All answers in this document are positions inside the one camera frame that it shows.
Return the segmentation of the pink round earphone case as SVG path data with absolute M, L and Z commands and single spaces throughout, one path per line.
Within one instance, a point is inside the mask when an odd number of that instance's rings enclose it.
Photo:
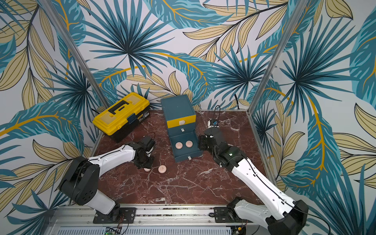
M 186 141 L 186 147 L 188 147 L 188 148 L 193 147 L 193 142 L 192 141 Z
M 165 165 L 160 165 L 160 166 L 158 167 L 158 172 L 159 172 L 160 174 L 164 174 L 164 173 L 166 173 L 166 171 L 167 171 L 167 168 L 166 168 Z
M 177 142 L 177 143 L 175 144 L 175 147 L 176 147 L 177 149 L 182 149 L 182 148 L 183 148 L 183 144 L 182 144 L 181 142 Z

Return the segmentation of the teal bottom drawer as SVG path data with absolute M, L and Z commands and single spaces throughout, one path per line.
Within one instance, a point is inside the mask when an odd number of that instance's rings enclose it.
M 176 163 L 182 161 L 189 161 L 191 159 L 198 158 L 203 155 L 203 151 L 201 151 L 198 148 L 198 137 L 195 131 L 174 137 L 169 136 L 169 139 L 171 141 L 173 155 Z M 193 147 L 186 147 L 186 141 L 192 141 Z M 175 147 L 175 144 L 177 142 L 181 142 L 183 144 L 182 149 L 177 149 Z

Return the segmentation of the teal drawer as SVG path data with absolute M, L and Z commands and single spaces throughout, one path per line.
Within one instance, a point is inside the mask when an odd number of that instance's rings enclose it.
M 174 137 L 169 136 L 169 139 L 171 141 L 173 155 L 176 163 L 182 161 L 189 161 L 191 159 L 198 158 L 203 155 L 203 151 L 201 151 L 198 148 L 198 137 L 195 131 Z M 186 141 L 192 141 L 193 147 L 186 147 Z M 175 144 L 177 142 L 181 142 L 183 144 L 182 149 L 177 149 L 175 147 Z
M 167 132 L 170 137 L 179 136 L 187 134 L 189 132 L 195 131 L 195 123 L 185 124 L 177 127 L 168 128 Z

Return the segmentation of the yellow top drawer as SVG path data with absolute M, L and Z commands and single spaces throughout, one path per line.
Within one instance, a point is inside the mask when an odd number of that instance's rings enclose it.
M 180 117 L 180 118 L 168 120 L 166 123 L 167 123 L 168 128 L 174 128 L 174 127 L 191 124 L 195 122 L 196 122 L 196 115 L 191 115 L 187 117 Z

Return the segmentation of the teal drawer cabinet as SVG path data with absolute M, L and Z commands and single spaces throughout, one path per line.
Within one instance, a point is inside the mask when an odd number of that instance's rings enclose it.
M 165 121 L 196 115 L 196 112 L 187 95 L 161 99 Z

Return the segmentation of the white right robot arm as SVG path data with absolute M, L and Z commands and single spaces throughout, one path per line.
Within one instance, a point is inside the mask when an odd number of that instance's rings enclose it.
M 308 216 L 308 206 L 283 193 L 265 177 L 237 146 L 229 145 L 218 127 L 208 128 L 199 137 L 199 148 L 239 178 L 263 202 L 263 206 L 236 198 L 228 210 L 241 220 L 251 221 L 272 235 L 298 235 Z

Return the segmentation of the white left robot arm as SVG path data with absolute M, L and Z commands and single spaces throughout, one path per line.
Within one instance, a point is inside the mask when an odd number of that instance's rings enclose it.
M 119 204 L 98 189 L 99 179 L 106 172 L 124 163 L 133 163 L 138 169 L 151 169 L 154 146 L 154 139 L 145 136 L 139 142 L 126 143 L 98 156 L 77 157 L 62 178 L 58 189 L 80 206 L 88 206 L 103 215 L 119 216 Z

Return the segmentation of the yellow and black toolbox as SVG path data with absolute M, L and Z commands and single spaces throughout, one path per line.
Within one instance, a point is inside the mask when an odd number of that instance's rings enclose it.
M 149 116 L 150 102 L 130 93 L 97 115 L 93 124 L 113 141 L 120 143 Z

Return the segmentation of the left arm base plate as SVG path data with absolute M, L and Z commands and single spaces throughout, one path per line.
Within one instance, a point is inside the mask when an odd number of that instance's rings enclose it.
M 109 214 L 103 214 L 96 211 L 93 223 L 94 224 L 133 224 L 137 208 L 116 208 Z

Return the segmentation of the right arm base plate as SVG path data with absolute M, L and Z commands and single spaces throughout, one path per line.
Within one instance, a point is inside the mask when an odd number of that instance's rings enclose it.
M 242 223 L 235 210 L 227 207 L 214 207 L 210 217 L 213 217 L 216 223 Z

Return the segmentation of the aluminium front rail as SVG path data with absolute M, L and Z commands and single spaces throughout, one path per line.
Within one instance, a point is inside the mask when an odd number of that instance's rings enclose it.
M 214 207 L 225 205 L 122 204 L 137 208 L 133 224 L 94 224 L 96 211 L 84 206 L 58 208 L 44 235 L 268 235 L 251 221 L 216 223 Z

